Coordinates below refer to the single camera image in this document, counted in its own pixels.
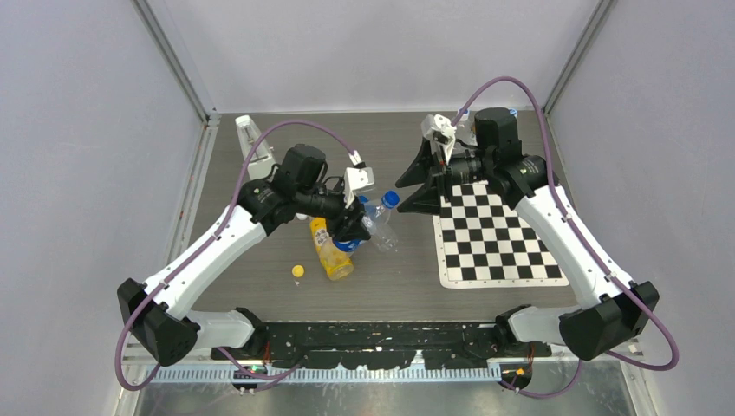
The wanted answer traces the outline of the clear bottle pepsi label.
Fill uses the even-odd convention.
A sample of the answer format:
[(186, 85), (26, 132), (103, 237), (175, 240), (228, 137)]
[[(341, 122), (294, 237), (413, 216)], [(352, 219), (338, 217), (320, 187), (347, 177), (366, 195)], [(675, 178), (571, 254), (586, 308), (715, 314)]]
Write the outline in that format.
[(359, 196), (359, 200), (361, 203), (363, 203), (363, 207), (365, 209), (365, 214), (362, 218), (362, 224), (365, 226), (367, 231), (368, 228), (366, 227), (366, 224), (370, 224), (371, 222), (375, 222), (378, 224), (388, 224), (390, 220), (392, 209), (386, 208), (381, 203), (381, 198), (369, 200), (364, 195)]

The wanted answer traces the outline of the blue bottle cap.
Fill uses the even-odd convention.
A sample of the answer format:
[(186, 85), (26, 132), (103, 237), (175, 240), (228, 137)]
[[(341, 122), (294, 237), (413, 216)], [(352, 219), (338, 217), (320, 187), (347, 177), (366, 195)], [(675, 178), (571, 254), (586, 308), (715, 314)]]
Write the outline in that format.
[(395, 191), (387, 191), (382, 196), (381, 203), (386, 208), (393, 209), (400, 203), (400, 196)]

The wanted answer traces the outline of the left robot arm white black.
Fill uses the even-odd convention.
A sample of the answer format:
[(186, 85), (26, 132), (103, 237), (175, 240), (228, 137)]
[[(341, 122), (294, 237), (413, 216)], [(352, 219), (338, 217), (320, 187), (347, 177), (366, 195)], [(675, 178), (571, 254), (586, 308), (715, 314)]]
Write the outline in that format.
[(325, 219), (338, 241), (369, 239), (358, 195), (374, 184), (374, 174), (358, 156), (351, 160), (336, 188), (328, 189), (325, 154), (291, 147), (266, 177), (241, 185), (234, 205), (172, 263), (142, 283), (127, 279), (119, 286), (123, 321), (158, 365), (169, 367), (201, 348), (234, 348), (246, 359), (264, 351), (266, 337), (252, 313), (192, 306), (235, 260), (299, 214)]

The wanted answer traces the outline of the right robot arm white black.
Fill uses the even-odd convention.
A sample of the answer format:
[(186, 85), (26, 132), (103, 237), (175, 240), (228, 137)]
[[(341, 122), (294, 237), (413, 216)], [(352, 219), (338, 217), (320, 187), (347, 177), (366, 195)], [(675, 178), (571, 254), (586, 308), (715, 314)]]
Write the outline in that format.
[(418, 190), (402, 202), (401, 213), (438, 215), (456, 185), (486, 182), (541, 239), (566, 276), (576, 298), (570, 308), (521, 305), (495, 319), (495, 344), (517, 355), (529, 342), (567, 347), (591, 361), (639, 335), (660, 299), (650, 282), (635, 283), (608, 256), (574, 212), (565, 190), (546, 160), (523, 152), (517, 118), (506, 107), (475, 113), (472, 137), (477, 145), (454, 154), (459, 130), (443, 115), (429, 114), (421, 123), (420, 149), (396, 181)]

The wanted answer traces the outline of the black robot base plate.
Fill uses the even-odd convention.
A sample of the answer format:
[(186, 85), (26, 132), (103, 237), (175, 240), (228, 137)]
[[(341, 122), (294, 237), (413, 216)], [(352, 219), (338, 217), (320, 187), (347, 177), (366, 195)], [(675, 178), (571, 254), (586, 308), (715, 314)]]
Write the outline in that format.
[(214, 360), (263, 360), (289, 369), (405, 369), (422, 357), (428, 370), (478, 369), (493, 358), (549, 357), (541, 342), (501, 341), (481, 322), (270, 322), (242, 348), (212, 350)]

